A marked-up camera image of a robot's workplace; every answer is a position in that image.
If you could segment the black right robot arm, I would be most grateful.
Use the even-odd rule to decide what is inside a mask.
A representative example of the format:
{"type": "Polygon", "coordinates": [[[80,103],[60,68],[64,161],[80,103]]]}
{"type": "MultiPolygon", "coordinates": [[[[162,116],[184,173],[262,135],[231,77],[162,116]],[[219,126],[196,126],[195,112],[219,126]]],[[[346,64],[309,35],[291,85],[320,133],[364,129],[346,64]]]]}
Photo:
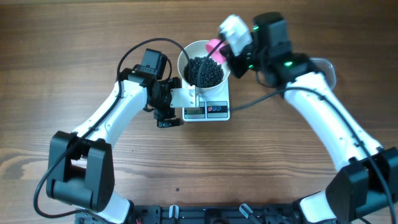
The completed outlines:
{"type": "Polygon", "coordinates": [[[335,165],[336,176],[325,190],[295,203],[298,221],[350,223],[388,208],[396,223],[397,149],[372,138],[334,95],[326,73],[308,55],[293,51],[282,15],[260,14],[252,28],[230,15],[219,35],[232,74],[263,73],[265,84],[304,117],[335,165]]]}

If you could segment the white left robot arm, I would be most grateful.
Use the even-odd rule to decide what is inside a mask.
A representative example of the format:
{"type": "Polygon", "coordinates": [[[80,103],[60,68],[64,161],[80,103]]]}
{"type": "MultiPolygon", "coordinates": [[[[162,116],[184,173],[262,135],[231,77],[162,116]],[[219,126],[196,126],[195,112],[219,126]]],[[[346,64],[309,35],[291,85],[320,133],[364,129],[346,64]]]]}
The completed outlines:
{"type": "Polygon", "coordinates": [[[170,64],[162,52],[146,49],[141,63],[119,71],[112,93],[87,121],[70,133],[55,133],[40,182],[49,198],[101,222],[136,222],[134,204],[114,190],[112,149],[141,110],[153,112],[159,128],[182,125],[171,107],[171,91],[181,81],[162,78],[170,64]]]}

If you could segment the pink scoop with blue handle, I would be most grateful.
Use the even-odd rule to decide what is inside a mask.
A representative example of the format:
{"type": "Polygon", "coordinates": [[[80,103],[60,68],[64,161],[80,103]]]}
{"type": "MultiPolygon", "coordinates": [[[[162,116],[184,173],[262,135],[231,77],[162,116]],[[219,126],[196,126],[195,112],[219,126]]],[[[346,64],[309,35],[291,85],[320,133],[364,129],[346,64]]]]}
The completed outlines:
{"type": "Polygon", "coordinates": [[[223,64],[226,58],[222,56],[220,50],[225,44],[220,39],[211,39],[205,44],[205,49],[208,53],[213,52],[210,56],[214,61],[223,64]]]}

